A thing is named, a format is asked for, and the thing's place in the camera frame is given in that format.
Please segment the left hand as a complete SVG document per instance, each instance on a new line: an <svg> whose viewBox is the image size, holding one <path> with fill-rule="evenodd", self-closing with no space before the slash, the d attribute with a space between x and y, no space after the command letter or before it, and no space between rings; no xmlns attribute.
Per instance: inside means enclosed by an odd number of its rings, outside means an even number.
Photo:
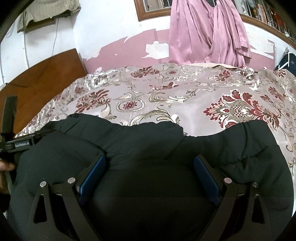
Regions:
<svg viewBox="0 0 296 241"><path fill-rule="evenodd" d="M7 163L3 160L0 160L0 190L2 194L9 194L5 173L13 171L14 169L15 165L13 163Z"/></svg>

